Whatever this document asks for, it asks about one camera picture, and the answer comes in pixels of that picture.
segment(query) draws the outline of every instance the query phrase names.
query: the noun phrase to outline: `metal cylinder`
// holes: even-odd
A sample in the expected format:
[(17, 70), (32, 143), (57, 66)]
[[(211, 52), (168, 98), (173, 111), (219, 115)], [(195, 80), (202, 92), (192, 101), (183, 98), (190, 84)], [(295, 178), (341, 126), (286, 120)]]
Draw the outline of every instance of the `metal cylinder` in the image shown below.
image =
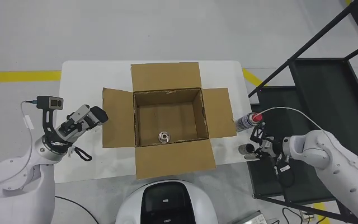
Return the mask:
[(239, 146), (239, 153), (241, 155), (246, 155), (249, 153), (253, 153), (255, 151), (255, 147), (248, 143), (248, 144), (242, 144), (241, 146)]
[(248, 128), (252, 128), (259, 124), (259, 122), (262, 120), (262, 115), (257, 115), (254, 112), (248, 113), (245, 116), (237, 119), (235, 121), (236, 126), (236, 132), (242, 132), (243, 130), (246, 130)]

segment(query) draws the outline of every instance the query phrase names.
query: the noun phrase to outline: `black strap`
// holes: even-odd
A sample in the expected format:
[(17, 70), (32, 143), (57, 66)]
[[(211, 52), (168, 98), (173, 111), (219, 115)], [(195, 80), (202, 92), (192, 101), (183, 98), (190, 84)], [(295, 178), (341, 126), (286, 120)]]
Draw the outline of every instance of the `black strap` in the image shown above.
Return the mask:
[(90, 155), (87, 154), (84, 150), (78, 148), (77, 146), (75, 146), (74, 151), (77, 153), (77, 155), (78, 155), (81, 159), (85, 160), (86, 162), (92, 160), (92, 156), (90, 156)]

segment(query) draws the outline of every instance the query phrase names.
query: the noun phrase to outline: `gray floor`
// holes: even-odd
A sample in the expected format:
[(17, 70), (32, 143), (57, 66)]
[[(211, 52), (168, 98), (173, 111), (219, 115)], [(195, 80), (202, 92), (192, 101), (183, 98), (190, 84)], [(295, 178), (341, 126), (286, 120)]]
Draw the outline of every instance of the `gray floor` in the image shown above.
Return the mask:
[[(343, 0), (5, 0), (0, 2), (0, 71), (61, 70), (66, 60), (226, 59), (238, 60), (264, 79), (344, 6)], [(348, 17), (303, 56), (342, 57), (357, 46), (358, 29)], [(358, 59), (351, 63), (358, 68)], [(248, 91), (254, 88), (246, 84)], [(288, 70), (269, 83), (292, 84)], [(56, 96), (58, 91), (59, 82), (0, 83), (0, 161), (21, 156), (28, 147), (19, 103), (37, 95)], [(41, 111), (30, 105), (25, 111), (35, 126), (34, 138), (40, 137)], [(219, 223), (258, 209), (269, 223), (275, 218), (285, 223), (282, 207), (251, 197), (245, 163), (173, 178), (203, 188), (214, 202)], [(126, 176), (57, 184), (56, 194), (83, 204), (100, 223), (114, 223), (121, 202), (148, 181)], [(336, 209), (334, 204), (326, 207)], [(299, 223), (288, 216), (291, 223)], [(52, 223), (93, 221), (80, 208), (57, 199)]]

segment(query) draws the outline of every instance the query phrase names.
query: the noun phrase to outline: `white table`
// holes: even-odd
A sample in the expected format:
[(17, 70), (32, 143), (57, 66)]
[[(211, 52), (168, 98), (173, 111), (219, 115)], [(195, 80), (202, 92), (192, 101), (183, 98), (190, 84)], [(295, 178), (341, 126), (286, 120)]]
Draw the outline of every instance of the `white table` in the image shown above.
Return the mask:
[[(64, 109), (57, 112), (56, 126), (81, 105), (102, 107), (102, 88), (132, 91), (131, 64), (180, 61), (68, 61), (62, 66), (59, 96)], [(234, 61), (199, 61), (202, 88), (226, 87), (234, 119), (251, 111), (241, 65)], [(245, 162), (237, 147), (250, 142), (251, 130), (237, 136), (211, 139), (217, 165)], [(135, 148), (102, 148), (102, 127), (81, 136), (76, 146), (93, 156), (84, 162), (76, 154), (56, 164), (55, 182), (135, 175)]]

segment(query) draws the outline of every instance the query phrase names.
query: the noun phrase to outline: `open cardboard box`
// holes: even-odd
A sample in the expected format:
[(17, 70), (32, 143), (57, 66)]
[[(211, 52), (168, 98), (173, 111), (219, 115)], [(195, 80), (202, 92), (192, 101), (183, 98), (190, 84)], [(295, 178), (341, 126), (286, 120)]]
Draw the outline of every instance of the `open cardboard box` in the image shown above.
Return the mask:
[(131, 73), (133, 92), (103, 88), (103, 147), (135, 147), (137, 179), (216, 168), (210, 138), (236, 135), (228, 89), (202, 89), (198, 63), (133, 64)]

